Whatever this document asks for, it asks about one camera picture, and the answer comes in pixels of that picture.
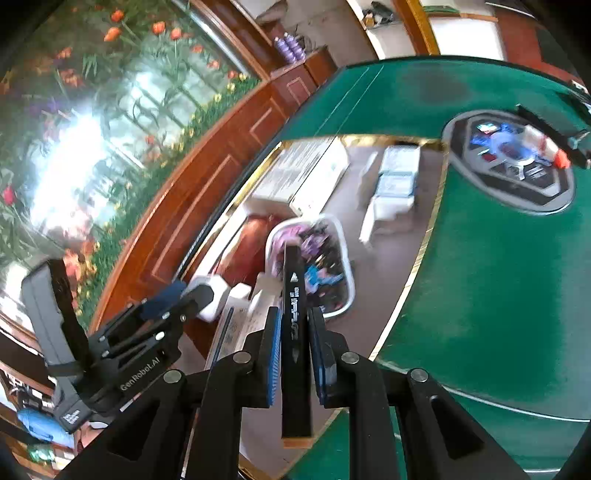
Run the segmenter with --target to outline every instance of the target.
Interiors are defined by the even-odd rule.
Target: floral wallpaper
[[[257,79],[170,0],[69,0],[0,81],[0,309],[64,259],[87,326],[143,212]]]

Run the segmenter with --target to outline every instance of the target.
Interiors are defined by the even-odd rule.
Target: container of candy
[[[282,277],[283,246],[289,240],[301,245],[308,306],[320,306],[325,319],[347,311],[355,298],[355,282],[339,220],[322,213],[314,218],[297,217],[281,222],[267,238],[267,274]]]

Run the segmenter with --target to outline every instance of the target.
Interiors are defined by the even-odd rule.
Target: red wall
[[[495,15],[499,19],[498,28],[508,62],[539,70],[565,82],[576,80],[582,83],[575,75],[542,61],[535,34],[535,29],[541,25],[535,19],[505,8],[495,8]]]

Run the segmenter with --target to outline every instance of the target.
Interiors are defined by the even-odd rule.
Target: green table
[[[437,138],[462,112],[514,111],[517,103],[563,133],[590,128],[564,100],[568,90],[489,61],[390,60],[340,71],[282,136]],[[535,217],[501,205],[450,168],[420,272],[376,360],[423,367],[455,389],[536,478],[552,476],[536,470],[559,468],[587,425],[577,420],[591,418],[591,171],[575,167],[574,174],[570,207]],[[347,422],[339,415],[288,476],[347,478]]]

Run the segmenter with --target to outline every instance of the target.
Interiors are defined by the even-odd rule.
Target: silver bolt
[[[341,355],[340,359],[346,364],[354,365],[359,362],[359,355],[357,355],[355,352],[345,352],[343,355]]]
[[[415,368],[410,372],[410,378],[412,378],[415,382],[426,382],[427,378],[429,378],[429,374],[425,372],[422,368]]]
[[[183,377],[183,374],[178,370],[168,370],[163,378],[166,383],[176,383]]]
[[[249,354],[248,352],[245,352],[244,350],[240,351],[240,352],[236,352],[232,359],[237,363],[237,364],[247,364],[248,362],[251,361],[251,354]]]

